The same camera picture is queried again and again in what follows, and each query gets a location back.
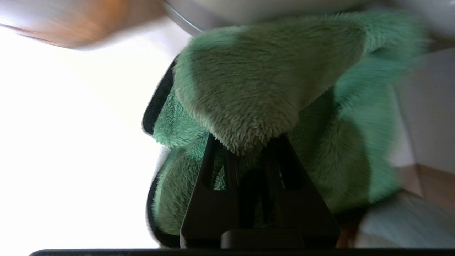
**green fleece fabric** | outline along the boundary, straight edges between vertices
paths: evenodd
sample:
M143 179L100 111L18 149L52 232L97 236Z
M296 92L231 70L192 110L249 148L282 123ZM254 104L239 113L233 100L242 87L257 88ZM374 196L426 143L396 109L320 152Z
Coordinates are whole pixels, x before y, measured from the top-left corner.
M154 200L160 229L179 235L209 133L242 156L243 173L287 133L333 214L396 192L389 92L423 38L401 12L304 16L194 38L154 127L171 148Z

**green fur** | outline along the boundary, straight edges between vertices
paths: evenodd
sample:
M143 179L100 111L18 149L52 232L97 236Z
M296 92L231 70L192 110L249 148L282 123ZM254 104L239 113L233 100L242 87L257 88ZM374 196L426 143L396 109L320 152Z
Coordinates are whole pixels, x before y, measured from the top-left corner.
M389 91L422 39L417 22L396 12L293 18L194 38L177 58L154 128L172 149L153 209L160 228L179 234L209 133L243 156L242 172L270 138L288 133L334 214L394 193Z

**black fabric trim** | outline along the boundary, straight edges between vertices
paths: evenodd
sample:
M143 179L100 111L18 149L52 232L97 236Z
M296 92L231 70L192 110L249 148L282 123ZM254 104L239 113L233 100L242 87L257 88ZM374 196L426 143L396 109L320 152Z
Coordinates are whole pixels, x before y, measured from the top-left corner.
M157 90L153 94L153 97L145 110L144 117L142 118L142 129L150 135L153 135L155 122L157 121L164 103L166 102L167 96L171 92L172 86L174 85L174 75L172 73L174 66L175 60L171 63L161 79Z
M147 197L147 218L152 230L153 235L155 238L161 243L161 245L169 248L180 248L180 236L170 235L164 233L157 225L155 221L155 216L153 215L153 206L154 206L154 198L155 193L157 191L158 186L158 177L160 176L161 170L158 171L155 178L152 181L152 185L150 186L150 190L148 191Z

